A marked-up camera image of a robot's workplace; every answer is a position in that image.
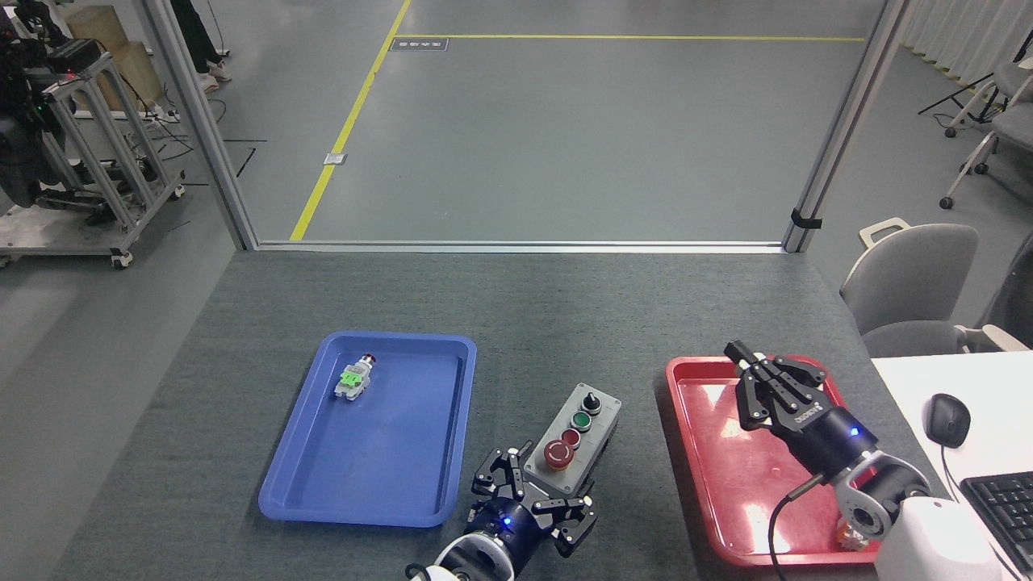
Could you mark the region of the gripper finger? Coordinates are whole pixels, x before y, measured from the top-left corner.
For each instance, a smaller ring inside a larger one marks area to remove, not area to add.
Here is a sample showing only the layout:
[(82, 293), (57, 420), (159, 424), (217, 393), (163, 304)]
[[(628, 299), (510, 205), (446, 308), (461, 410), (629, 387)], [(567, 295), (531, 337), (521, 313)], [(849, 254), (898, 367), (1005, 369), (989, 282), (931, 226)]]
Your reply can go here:
[(561, 558), (570, 558), (597, 522), (590, 496), (571, 499), (540, 499), (531, 503), (539, 537), (551, 540)]
[(768, 356), (761, 351), (753, 351), (742, 340), (728, 342), (724, 347), (724, 354), (735, 364), (737, 369), (741, 366), (778, 366), (787, 370), (799, 383), (807, 387), (809, 404), (827, 400), (824, 393), (824, 372), (816, 366), (790, 357)]
[(809, 392), (778, 366), (739, 367), (735, 386), (739, 426), (746, 431), (781, 425), (779, 412), (793, 418), (809, 405)]
[(471, 492), (477, 496), (514, 499), (524, 503), (530, 499), (530, 483), (525, 478), (524, 456), (533, 449), (534, 441), (525, 441), (520, 448), (494, 446), (488, 451), (483, 463), (475, 471)]

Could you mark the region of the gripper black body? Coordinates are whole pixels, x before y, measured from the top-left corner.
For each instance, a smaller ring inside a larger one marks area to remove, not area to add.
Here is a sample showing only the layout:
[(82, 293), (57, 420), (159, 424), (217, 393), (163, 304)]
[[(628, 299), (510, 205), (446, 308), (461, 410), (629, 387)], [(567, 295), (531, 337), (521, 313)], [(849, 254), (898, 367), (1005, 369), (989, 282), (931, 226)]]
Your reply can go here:
[(833, 478), (877, 448), (878, 438), (846, 408), (812, 405), (778, 427), (778, 437), (811, 475)]
[(543, 540), (531, 514), (536, 500), (501, 496), (472, 504), (465, 534), (475, 536), (475, 547), (465, 550), (465, 558), (477, 578), (513, 579), (527, 565)]

